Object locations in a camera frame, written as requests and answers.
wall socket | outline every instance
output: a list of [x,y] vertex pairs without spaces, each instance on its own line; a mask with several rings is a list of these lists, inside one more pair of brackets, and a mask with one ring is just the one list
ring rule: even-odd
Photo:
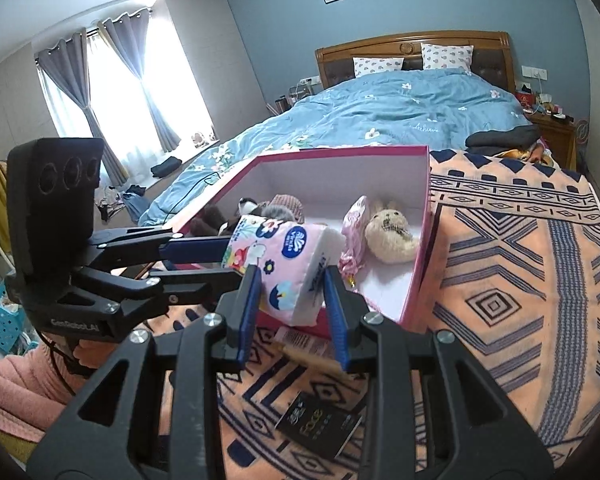
[[300,80],[301,85],[319,85],[320,83],[321,81],[319,75],[314,75],[313,77],[305,77],[304,79]]
[[522,77],[529,77],[532,79],[542,79],[546,81],[546,70],[543,68],[535,68],[532,66],[522,66]]

nightstand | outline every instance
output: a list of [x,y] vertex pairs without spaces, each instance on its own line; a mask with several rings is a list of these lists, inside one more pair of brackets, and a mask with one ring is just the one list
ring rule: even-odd
[[560,167],[575,171],[576,129],[573,124],[561,123],[542,114],[525,114],[525,117],[540,127],[540,134],[549,144],[549,149]]

blue wall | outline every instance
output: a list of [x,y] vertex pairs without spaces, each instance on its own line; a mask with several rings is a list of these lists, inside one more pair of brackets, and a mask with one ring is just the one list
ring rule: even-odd
[[516,72],[522,64],[546,69],[542,88],[554,102],[576,117],[589,115],[589,65],[574,0],[228,1],[270,103],[317,75],[314,51],[323,46],[418,30],[505,30]]

black cable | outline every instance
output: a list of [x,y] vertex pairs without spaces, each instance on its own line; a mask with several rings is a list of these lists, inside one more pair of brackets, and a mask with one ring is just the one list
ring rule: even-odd
[[58,368],[58,363],[56,362],[56,357],[54,356],[54,354],[58,354],[63,359],[69,359],[69,360],[74,360],[74,361],[75,361],[75,359],[72,359],[67,354],[65,354],[64,352],[62,352],[58,348],[56,348],[56,343],[55,342],[49,342],[49,340],[46,337],[44,337],[42,334],[40,334],[40,333],[38,334],[38,336],[40,336],[40,339],[42,340],[42,342],[45,345],[47,345],[49,347],[49,349],[51,350],[51,355],[50,355],[50,357],[51,357],[51,364],[53,365],[54,370],[56,371],[56,375],[58,376],[58,379],[60,379],[62,385],[72,395],[72,397],[75,397],[74,389],[71,386],[69,386],[69,383],[65,380],[65,378],[60,373],[60,368]]
[[182,202],[188,195],[189,193],[191,193],[198,184],[200,184],[200,182],[204,181],[205,184],[207,184],[208,186],[212,186],[213,184],[215,184],[216,182],[218,182],[218,180],[216,180],[216,182],[208,182],[207,179],[213,175],[217,175],[218,176],[218,180],[220,180],[220,174],[217,171],[213,171],[211,173],[209,173],[207,176],[202,177],[199,181],[197,181],[192,187],[191,189],[189,189],[186,193],[185,196],[183,196],[180,200],[178,200],[178,202],[176,203],[175,206],[173,206],[169,212],[167,213],[167,215],[164,217],[164,220],[162,221],[162,225],[165,225],[167,223],[167,218],[169,218],[169,215],[173,212],[174,209],[177,208],[177,206],[180,205],[180,202]]

pink box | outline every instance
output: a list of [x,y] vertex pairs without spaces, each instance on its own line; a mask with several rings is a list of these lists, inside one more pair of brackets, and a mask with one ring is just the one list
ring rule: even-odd
[[[218,183],[207,187],[168,223],[174,231],[187,225],[205,204],[218,205],[230,217],[242,197],[270,200],[290,194],[302,202],[306,222],[322,222],[337,230],[347,211],[362,195],[372,200],[395,200],[409,221],[420,247],[414,262],[387,265],[369,251],[365,269],[356,277],[362,294],[387,317],[407,327],[416,310],[426,245],[430,232],[429,150],[426,146],[365,146],[277,152],[259,155],[234,165]],[[279,322],[259,318],[258,324]],[[324,312],[318,326],[307,332],[324,336]]]

